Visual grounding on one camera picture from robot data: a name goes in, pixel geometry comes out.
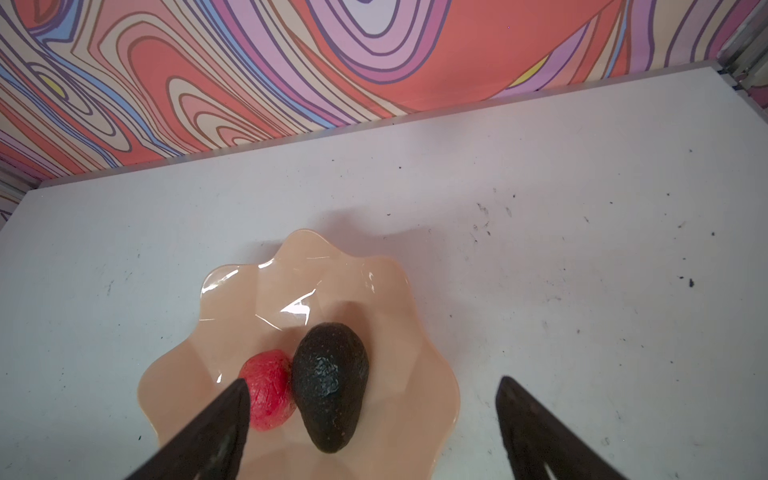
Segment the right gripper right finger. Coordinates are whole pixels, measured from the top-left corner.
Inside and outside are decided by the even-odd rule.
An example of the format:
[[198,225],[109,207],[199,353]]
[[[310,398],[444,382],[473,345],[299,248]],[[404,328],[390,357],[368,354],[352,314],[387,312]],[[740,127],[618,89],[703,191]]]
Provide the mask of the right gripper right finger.
[[623,477],[512,377],[501,378],[495,407],[516,479]]

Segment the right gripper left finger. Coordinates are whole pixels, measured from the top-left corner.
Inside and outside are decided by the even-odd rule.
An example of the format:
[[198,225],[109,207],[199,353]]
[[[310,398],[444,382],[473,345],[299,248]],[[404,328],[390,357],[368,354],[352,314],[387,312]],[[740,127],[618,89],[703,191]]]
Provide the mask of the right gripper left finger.
[[238,379],[128,479],[234,479],[249,421],[247,383]]

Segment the red fake strawberry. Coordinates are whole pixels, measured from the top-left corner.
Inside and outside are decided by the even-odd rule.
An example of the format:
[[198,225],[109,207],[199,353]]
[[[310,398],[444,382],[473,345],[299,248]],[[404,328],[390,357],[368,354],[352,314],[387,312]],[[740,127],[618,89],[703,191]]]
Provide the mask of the red fake strawberry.
[[250,398],[250,427],[266,432],[283,425],[294,413],[292,361],[282,350],[261,352],[241,367]]

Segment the dark fake avocado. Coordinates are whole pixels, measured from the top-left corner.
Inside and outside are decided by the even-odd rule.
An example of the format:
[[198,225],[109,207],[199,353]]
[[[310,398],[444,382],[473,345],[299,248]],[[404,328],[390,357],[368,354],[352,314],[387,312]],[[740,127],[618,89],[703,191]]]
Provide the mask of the dark fake avocado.
[[325,322],[310,329],[292,362],[292,394],[315,447],[333,454],[352,439],[369,377],[369,356],[347,325]]

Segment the peach scalloped fruit bowl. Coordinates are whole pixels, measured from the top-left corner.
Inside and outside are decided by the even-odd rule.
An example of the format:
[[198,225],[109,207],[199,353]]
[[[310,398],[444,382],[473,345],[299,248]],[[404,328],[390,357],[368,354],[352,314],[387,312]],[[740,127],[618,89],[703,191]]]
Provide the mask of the peach scalloped fruit bowl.
[[403,268],[347,254],[318,233],[289,235],[261,264],[214,269],[192,333],[155,360],[138,403],[168,444],[254,356],[282,357],[295,411],[239,425],[242,479],[428,479],[459,413],[449,363],[428,339]]

